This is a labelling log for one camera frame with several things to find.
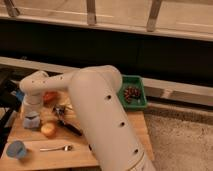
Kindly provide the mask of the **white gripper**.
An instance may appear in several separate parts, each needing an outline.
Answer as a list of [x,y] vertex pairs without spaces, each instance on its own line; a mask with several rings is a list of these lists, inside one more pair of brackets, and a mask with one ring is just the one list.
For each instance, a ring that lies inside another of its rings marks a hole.
[[40,112],[43,107],[43,98],[40,94],[28,95],[26,94],[22,101],[22,115],[28,116],[30,112]]

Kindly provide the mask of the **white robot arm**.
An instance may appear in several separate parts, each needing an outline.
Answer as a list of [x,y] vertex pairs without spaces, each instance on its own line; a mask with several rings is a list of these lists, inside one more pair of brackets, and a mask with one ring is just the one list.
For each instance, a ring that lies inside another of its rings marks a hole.
[[122,75],[111,65],[49,76],[36,71],[20,82],[23,106],[42,104],[45,91],[67,90],[85,138],[102,171],[156,171],[117,96]]

